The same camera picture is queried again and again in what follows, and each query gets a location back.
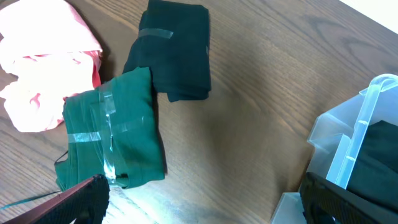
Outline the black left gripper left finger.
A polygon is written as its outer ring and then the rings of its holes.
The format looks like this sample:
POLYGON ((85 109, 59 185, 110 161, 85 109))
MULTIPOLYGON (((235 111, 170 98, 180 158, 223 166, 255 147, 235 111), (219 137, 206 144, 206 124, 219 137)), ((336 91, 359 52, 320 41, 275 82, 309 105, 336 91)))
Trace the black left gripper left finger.
POLYGON ((5 224, 100 224, 109 205, 109 184, 94 175, 5 224))

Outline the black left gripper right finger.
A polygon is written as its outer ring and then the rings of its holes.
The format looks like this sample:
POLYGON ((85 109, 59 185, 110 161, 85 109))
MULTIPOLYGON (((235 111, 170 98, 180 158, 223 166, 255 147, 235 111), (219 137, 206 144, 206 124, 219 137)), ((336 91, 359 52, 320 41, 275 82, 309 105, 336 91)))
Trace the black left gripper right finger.
POLYGON ((313 172, 302 181, 303 215, 309 224, 397 224, 397 213, 352 194, 313 172))

